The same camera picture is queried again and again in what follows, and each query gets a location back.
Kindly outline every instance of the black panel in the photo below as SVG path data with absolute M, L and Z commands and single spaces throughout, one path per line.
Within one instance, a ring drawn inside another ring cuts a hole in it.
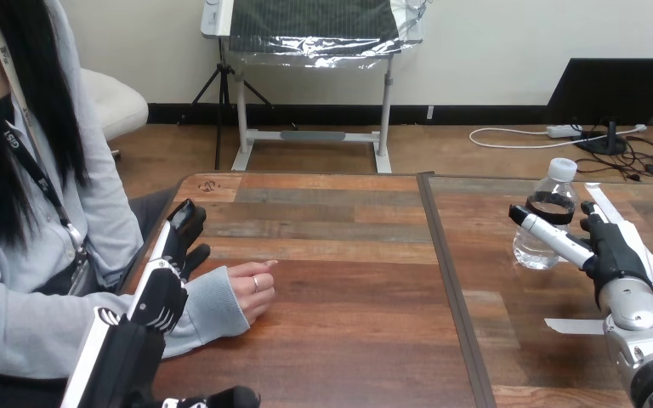
M 573 58 L 548 107 L 554 123 L 653 125 L 653 59 Z
M 235 0 L 230 49 L 359 55 L 398 38 L 390 0 Z

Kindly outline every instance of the white wall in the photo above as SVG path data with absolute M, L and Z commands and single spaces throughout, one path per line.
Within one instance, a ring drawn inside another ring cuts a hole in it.
M 150 102 L 191 102 L 217 62 L 203 0 L 61 1 L 82 65 Z M 425 43 L 395 60 L 395 105 L 545 105 L 570 57 L 653 57 L 653 0 L 434 0 L 425 19 Z M 247 80 L 276 104 L 378 105 L 383 68 L 258 66 Z

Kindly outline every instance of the computer monitor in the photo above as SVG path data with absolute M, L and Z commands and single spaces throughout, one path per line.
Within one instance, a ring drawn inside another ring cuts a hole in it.
M 570 59 L 549 100 L 547 122 L 585 128 L 604 124 L 607 138 L 577 146 L 600 155 L 621 154 L 627 147 L 616 136 L 617 124 L 653 125 L 653 59 Z

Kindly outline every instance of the lanyard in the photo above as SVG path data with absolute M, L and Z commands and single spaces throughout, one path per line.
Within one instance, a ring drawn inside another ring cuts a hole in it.
M 41 154 L 41 149 L 36 139 L 36 132 L 34 131 L 33 123 L 31 122 L 31 113 L 29 111 L 28 105 L 26 104 L 26 98 L 24 97 L 24 92 L 21 89 L 19 83 L 19 78 L 16 75 L 16 69 L 14 68 L 14 63 L 11 59 L 9 53 L 9 47 L 6 44 L 6 40 L 3 37 L 3 33 L 0 29 L 0 60 L 6 77 L 9 79 L 9 84 L 11 85 L 11 92 L 14 93 L 16 101 L 19 103 L 21 108 L 22 116 L 24 117 L 24 122 L 26 123 L 26 131 L 31 135 L 31 142 L 34 144 L 34 154 L 40 157 L 43 157 Z M 61 204 L 61 199 L 56 193 L 54 184 L 51 182 L 51 179 L 48 175 L 39 167 L 36 159 L 31 156 L 29 150 L 14 136 L 14 128 L 6 121 L 3 121 L 3 137 L 6 145 L 11 149 L 16 157 L 16 160 L 19 161 L 21 166 L 29 173 L 34 183 L 41 190 L 43 195 L 47 200 L 54 205 L 57 214 L 59 214 L 59 221 L 61 225 L 64 226 L 66 231 L 69 233 L 71 238 L 71 244 L 73 244 L 74 249 L 77 252 L 77 259 L 81 256 L 84 257 L 86 251 L 83 248 L 84 238 L 78 232 L 78 230 L 73 226 L 69 220 L 68 215 L 64 206 Z

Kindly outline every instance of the light blue cardigan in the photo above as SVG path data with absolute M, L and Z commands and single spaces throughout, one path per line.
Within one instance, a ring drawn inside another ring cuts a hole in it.
M 86 166 L 91 184 L 77 185 L 73 177 L 61 179 L 50 151 L 43 164 L 59 192 L 72 223 L 88 233 L 88 250 L 94 273 L 114 281 L 127 267 L 143 242 L 136 217 L 128 206 L 93 106 L 80 76 L 73 33 L 58 0 L 45 0 L 54 24 L 60 60 L 81 128 Z M 21 142 L 33 153 L 18 105 L 16 127 Z M 36 123 L 33 135 L 45 149 L 48 142 Z M 25 191 L 33 207 L 37 230 L 27 237 L 26 249 L 0 246 L 0 374 L 29 378 L 68 377 L 76 365 L 82 336 L 94 307 L 127 310 L 130 296 L 95 293 L 86 297 L 44 296 L 31 293 L 65 268 L 73 248 L 54 207 L 21 170 Z M 165 357 L 185 353 L 222 336 L 245 332 L 248 322 L 231 290 L 222 267 L 187 285 L 189 301 L 174 332 L 167 337 Z

